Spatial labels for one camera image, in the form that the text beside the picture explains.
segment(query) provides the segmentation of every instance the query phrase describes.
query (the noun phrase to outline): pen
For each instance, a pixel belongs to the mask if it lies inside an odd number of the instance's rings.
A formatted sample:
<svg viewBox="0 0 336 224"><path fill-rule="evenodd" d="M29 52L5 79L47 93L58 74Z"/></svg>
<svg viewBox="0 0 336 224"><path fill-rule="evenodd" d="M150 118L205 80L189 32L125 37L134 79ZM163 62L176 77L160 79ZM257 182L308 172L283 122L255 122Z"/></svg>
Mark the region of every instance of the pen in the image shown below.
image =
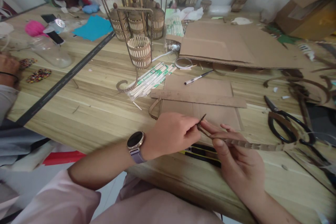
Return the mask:
<svg viewBox="0 0 336 224"><path fill-rule="evenodd" d="M204 73L204 74L202 74L202 75L200 75L200 76L197 76L197 77L195 77L195 78L193 78L193 79L191 79L191 80L188 80L188 81L186 81L184 84L188 86L188 85L190 85L191 83L194 83L195 80L198 80L199 78L202 78L203 76L208 75L208 74L211 73L211 72L213 72L213 70L211 70L211 71L209 71L209 72L206 72L206 73Z"/></svg>

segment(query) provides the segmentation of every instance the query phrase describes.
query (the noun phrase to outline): blue paper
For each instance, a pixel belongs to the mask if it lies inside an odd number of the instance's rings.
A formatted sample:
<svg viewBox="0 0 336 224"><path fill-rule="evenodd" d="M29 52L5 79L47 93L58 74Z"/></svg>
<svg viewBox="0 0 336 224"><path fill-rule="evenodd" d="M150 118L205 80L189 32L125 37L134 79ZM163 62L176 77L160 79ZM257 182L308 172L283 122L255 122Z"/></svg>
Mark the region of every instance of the blue paper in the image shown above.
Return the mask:
<svg viewBox="0 0 336 224"><path fill-rule="evenodd" d="M90 16L85 25L73 31L77 36L95 41L96 39L113 31L110 21L100 16Z"/></svg>

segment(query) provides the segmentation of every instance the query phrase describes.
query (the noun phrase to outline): hand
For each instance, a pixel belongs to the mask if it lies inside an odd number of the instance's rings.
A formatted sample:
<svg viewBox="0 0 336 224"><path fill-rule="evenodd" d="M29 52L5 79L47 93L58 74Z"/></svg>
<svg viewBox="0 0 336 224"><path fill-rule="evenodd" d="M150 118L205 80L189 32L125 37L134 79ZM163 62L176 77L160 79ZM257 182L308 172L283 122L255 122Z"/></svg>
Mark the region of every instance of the hand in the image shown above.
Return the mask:
<svg viewBox="0 0 336 224"><path fill-rule="evenodd" d="M0 72L6 72L17 76L20 63L12 56L0 54ZM0 85L13 87L16 78L0 73Z"/></svg>
<svg viewBox="0 0 336 224"><path fill-rule="evenodd" d="M229 187L247 206L265 200L265 166L257 151L244 147L226 144L227 138L246 141L242 134L237 133L229 125L221 124L226 130L212 125L206 120L201 126L211 134L213 147L222 163L222 176Z"/></svg>
<svg viewBox="0 0 336 224"><path fill-rule="evenodd" d="M188 148L201 138L196 126L199 121L179 113L161 114L155 126L145 133L141 155L150 160Z"/></svg>

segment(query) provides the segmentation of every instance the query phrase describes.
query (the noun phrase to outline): wooden tabletop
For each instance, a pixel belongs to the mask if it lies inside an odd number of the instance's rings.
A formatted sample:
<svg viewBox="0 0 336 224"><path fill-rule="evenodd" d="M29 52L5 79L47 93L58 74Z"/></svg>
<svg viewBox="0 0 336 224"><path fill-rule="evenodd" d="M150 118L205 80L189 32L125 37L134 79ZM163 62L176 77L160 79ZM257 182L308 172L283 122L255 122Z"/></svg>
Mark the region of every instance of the wooden tabletop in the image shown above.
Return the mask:
<svg viewBox="0 0 336 224"><path fill-rule="evenodd" d="M8 21L15 28L15 33L11 35L13 41L21 43L14 45L15 48L27 46L29 37L23 31L26 20L34 19L44 23L39 16L49 13L57 15L60 12L46 5ZM72 20L68 14L60 15L63 19ZM21 81L18 100L8 115L11 120L17 120L22 116L104 38L90 42L80 37L73 37L71 33L62 33L61 36L66 40L62 47L75 59L75 62L65 69L51 66L30 50L13 51L19 58L38 58L38 62L27 69L24 76L30 75L33 70L46 67L51 68L53 73L40 83L28 84ZM315 50L320 50L318 46L314 44L312 46ZM162 53L164 53L163 40L153 41L153 58ZM323 54L328 60L335 62L331 55L326 52ZM171 54L162 57L161 60L170 63L175 57ZM192 71L176 70L174 74L198 76L211 67L205 62L202 62L202 66L204 70L196 66ZM315 69L323 67L325 66L321 63L314 63ZM244 126L244 131L241 133L248 141L278 143L278 139L267 125L267 105L264 102L264 95L269 96L282 110L299 119L302 118L295 99L281 99L285 95L291 96L285 82L271 83L268 89L263 87L265 80L281 76L279 70L255 72L239 68L236 71L226 72L226 76L209 74L206 78L230 80L234 95L246 99L247 108L241 108L239 112ZM109 143L125 141L135 131L147 131L155 124L155 120L148 115L148 108L154 100L148 97L138 98L136 103L142 111L139 110L126 94L118 93L115 87L117 82L124 79L129 83L134 81L135 69L125 43L113 38L27 122L25 127L84 153ZM277 93L273 92L275 86L279 88ZM159 108L153 113L158 115ZM332 151L327 153L328 157L335 156L335 151ZM266 191L281 205L302 223L318 223L315 210L332 218L336 200L331 192L285 152L259 153L266 167ZM197 205L242 223L255 223L246 207L223 181L220 169L206 162L176 153L135 165L128 169L128 172Z"/></svg>

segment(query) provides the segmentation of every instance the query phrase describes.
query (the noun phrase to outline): pink yarn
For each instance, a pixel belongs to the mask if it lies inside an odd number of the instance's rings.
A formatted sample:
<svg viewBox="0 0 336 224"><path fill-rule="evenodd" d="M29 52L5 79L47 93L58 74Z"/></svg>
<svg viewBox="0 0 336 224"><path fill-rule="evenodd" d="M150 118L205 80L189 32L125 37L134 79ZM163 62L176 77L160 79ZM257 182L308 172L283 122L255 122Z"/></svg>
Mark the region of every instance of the pink yarn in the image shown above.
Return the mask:
<svg viewBox="0 0 336 224"><path fill-rule="evenodd" d="M41 24L39 21L35 21L35 20L30 20L24 27L25 32L31 37L36 37L36 36L41 36L41 35L49 37L47 34L43 33L44 29L45 29L44 25Z"/></svg>

